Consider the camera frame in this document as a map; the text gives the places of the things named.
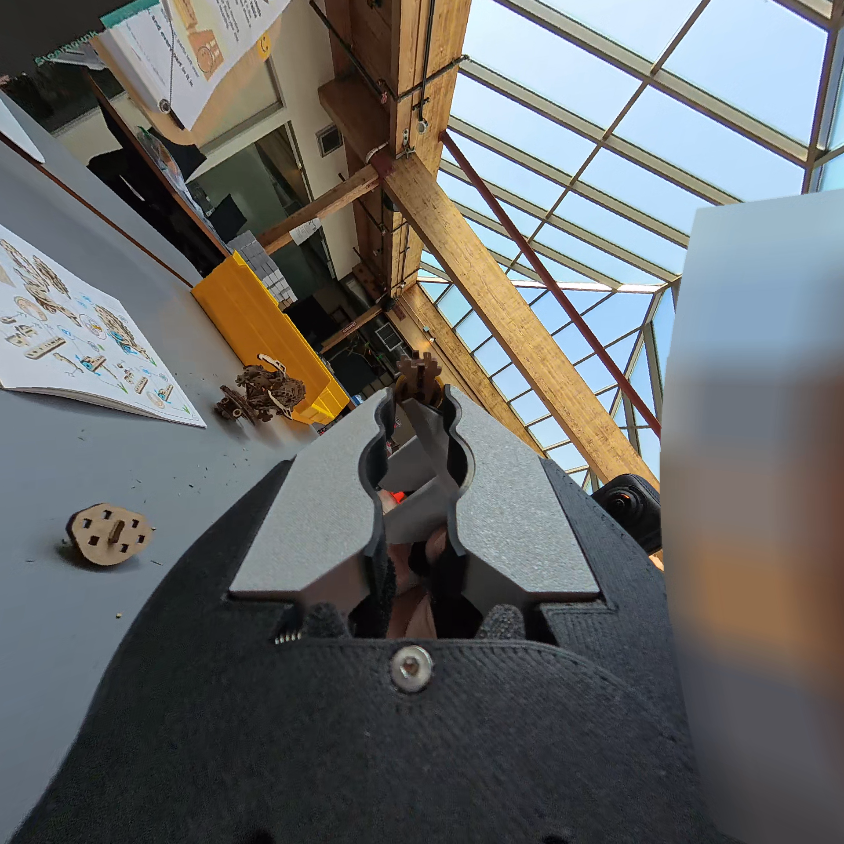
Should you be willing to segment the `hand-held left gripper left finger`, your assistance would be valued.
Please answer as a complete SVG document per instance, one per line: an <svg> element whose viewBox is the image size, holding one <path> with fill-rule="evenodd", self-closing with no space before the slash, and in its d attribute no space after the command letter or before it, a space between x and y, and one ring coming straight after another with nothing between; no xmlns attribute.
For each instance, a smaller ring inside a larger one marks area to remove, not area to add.
<svg viewBox="0 0 844 844"><path fill-rule="evenodd" d="M378 496L395 401L383 388L298 453L229 587L233 597L349 614L384 597L386 528Z"/></svg>

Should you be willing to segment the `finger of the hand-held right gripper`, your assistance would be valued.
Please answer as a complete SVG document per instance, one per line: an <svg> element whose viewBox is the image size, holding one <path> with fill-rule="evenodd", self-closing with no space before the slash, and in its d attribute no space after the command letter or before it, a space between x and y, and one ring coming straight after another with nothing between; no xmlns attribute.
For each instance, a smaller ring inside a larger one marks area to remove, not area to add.
<svg viewBox="0 0 844 844"><path fill-rule="evenodd" d="M407 416L443 491L448 496L455 496L458 492L458 482L454 480L448 468L450 438L443 414L415 398L405 399L398 404Z"/></svg>
<svg viewBox="0 0 844 844"><path fill-rule="evenodd" d="M435 528L447 523L454 496L448 496L443 491L416 437L388 459L380 486L391 493L410 493L384 516L387 542L420 542Z"/></svg>

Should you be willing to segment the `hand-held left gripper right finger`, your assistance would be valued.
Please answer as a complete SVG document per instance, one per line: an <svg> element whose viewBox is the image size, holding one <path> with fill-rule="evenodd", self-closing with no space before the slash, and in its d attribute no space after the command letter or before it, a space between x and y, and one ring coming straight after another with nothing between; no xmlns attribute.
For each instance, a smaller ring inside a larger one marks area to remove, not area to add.
<svg viewBox="0 0 844 844"><path fill-rule="evenodd" d="M447 397L449 436L468 462L453 526L467 559L462 594L482 613L596 599L596 578L540 456L459 389L448 386Z"/></svg>

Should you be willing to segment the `small wooden gear assembly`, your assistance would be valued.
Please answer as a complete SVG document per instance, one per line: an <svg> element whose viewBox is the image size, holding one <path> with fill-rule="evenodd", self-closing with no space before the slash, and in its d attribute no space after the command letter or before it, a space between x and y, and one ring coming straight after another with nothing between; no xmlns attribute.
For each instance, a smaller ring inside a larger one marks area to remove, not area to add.
<svg viewBox="0 0 844 844"><path fill-rule="evenodd" d="M397 404L414 399L418 403L436 408L444 397L441 368L433 353L412 350L397 364L399 376L394 387Z"/></svg>

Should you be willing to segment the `grey desk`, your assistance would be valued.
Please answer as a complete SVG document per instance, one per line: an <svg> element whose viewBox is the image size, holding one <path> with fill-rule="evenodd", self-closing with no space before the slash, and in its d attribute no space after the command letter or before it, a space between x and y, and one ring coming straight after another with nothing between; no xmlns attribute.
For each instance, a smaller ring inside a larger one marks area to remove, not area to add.
<svg viewBox="0 0 844 844"><path fill-rule="evenodd" d="M109 662L182 554L317 431L284 418L252 428L214 412L240 371L193 299L195 267L15 102L46 159L2 142L2 224L121 301L207 427L60 397L2 391L1 841L61 766ZM148 518L150 548L114 567L68 546L73 512L108 502Z"/></svg>

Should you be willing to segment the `person's right hand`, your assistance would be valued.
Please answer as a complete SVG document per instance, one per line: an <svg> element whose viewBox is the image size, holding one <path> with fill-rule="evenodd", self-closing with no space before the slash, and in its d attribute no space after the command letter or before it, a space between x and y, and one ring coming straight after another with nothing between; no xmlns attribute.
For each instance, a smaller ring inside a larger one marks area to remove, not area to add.
<svg viewBox="0 0 844 844"><path fill-rule="evenodd" d="M430 577L447 547L447 527L434 529L424 542L390 544L388 559L396 577L396 592L386 631L387 639L436 639Z"/></svg>

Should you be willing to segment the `wooden mechanical model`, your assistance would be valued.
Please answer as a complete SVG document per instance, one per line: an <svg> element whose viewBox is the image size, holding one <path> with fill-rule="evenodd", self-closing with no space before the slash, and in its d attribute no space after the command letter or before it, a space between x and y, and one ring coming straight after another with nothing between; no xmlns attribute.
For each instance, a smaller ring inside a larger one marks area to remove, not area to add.
<svg viewBox="0 0 844 844"><path fill-rule="evenodd" d="M258 361L244 366L236 377L244 413L253 424L269 422L273 416L292 419L293 410L306 398L304 382L288 375L285 366L266 353L259 353Z"/></svg>

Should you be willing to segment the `wooden roof beam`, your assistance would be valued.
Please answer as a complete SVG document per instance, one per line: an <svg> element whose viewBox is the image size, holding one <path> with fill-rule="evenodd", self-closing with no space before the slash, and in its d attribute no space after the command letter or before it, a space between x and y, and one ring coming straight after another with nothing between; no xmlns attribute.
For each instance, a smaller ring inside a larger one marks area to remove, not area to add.
<svg viewBox="0 0 844 844"><path fill-rule="evenodd" d="M450 112L458 69L469 60L458 49L471 5L310 2L334 68L320 102L343 138L350 174L367 166L381 179L352 201L354 273L368 292L397 300L391 320L404 338L421 339L429 327L428 345L529 446L559 459L574 450L586 465L576 470L600 481L642 473L658 489L641 455L638 409L440 141L446 129L456 143L480 141L494 154L511 148ZM500 204L522 201L481 179ZM586 317L625 292L573 258L562 265L598 286L573 290L554 280L597 336Z"/></svg>

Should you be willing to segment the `yellow plastic bin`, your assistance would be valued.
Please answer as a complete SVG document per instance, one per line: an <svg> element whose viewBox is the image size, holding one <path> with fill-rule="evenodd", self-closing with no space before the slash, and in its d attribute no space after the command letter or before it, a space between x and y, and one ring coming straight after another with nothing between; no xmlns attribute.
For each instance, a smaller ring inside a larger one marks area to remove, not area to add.
<svg viewBox="0 0 844 844"><path fill-rule="evenodd" d="M239 253L191 293L242 364L259 364L265 354L304 383L305 397L293 408L293 420L323 426L348 406L342 385Z"/></svg>

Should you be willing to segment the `red metal pipe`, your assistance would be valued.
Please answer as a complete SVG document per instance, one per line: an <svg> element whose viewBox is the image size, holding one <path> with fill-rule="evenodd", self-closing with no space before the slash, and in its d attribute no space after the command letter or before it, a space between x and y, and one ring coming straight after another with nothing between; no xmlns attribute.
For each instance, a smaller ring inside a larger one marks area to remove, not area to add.
<svg viewBox="0 0 844 844"><path fill-rule="evenodd" d="M491 193L491 190L483 182L477 171L471 166L466 156L460 151L459 146L451 138L449 132L446 129L442 130L439 138L445 148L454 157L462 173L468 177L469 183L478 191L482 199L494 213L499 223L505 229L506 234L516 243L518 249L527 257L531 267L539 276L546 289L554 295L554 298L560 303L560 306L565 310L572 323L580 331L586 343L589 344L598 359L600 359L604 364L608 373L611 374L617 383L618 388L629 399L634 407L638 409L648 427L653 431L654 435L660 439L662 428L656 415L652 413L648 404L630 384L629 379L624 375L622 370L619 369L611 355L606 351L606 348L599 342L597 336L594 334L592 329L589 328L580 312L577 311L575 305L565 294L564 290L562 290L554 281L539 256L535 253L526 238L519 231L518 227L502 208L496 197Z"/></svg>

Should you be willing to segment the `slotted wooden disc piece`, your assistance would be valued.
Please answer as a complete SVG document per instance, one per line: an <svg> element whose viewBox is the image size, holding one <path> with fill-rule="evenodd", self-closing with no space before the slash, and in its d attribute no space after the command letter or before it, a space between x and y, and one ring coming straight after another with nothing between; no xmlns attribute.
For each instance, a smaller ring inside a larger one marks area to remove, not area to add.
<svg viewBox="0 0 844 844"><path fill-rule="evenodd" d="M69 517L66 533L76 552L94 566L121 564L148 548L155 527L138 512L101 502Z"/></svg>

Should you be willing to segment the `stack of white boxes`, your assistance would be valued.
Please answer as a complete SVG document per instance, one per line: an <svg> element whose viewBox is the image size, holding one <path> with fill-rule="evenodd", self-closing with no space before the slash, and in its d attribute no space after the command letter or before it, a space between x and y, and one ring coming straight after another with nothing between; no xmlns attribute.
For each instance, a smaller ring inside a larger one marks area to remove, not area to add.
<svg viewBox="0 0 844 844"><path fill-rule="evenodd" d="M281 311L295 304L297 297L276 262L248 230L227 243L231 254L238 254L257 275Z"/></svg>

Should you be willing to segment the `illustrated instruction booklet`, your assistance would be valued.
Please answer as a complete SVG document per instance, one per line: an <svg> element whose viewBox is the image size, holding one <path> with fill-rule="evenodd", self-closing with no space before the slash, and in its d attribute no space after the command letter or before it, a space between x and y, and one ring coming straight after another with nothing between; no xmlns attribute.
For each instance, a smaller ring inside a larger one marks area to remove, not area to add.
<svg viewBox="0 0 844 844"><path fill-rule="evenodd" d="M121 302L5 226L1 385L206 428Z"/></svg>

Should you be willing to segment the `hanging printed poster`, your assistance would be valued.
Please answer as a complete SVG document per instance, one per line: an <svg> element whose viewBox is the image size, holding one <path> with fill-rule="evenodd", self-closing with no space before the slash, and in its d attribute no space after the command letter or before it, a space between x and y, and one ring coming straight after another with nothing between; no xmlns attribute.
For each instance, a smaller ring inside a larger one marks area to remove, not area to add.
<svg viewBox="0 0 844 844"><path fill-rule="evenodd" d="M135 1L100 18L96 50L153 115L191 130L288 1Z"/></svg>

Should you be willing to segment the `white flat object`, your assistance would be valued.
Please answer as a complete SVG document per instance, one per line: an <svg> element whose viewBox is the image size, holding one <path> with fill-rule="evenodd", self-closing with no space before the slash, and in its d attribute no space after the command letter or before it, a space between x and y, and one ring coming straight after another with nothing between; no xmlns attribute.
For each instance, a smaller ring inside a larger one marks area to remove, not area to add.
<svg viewBox="0 0 844 844"><path fill-rule="evenodd" d="M46 163L44 155L21 126L15 114L9 110L5 100L1 100L1 133L5 140L14 144L18 150L25 153L34 162Z"/></svg>

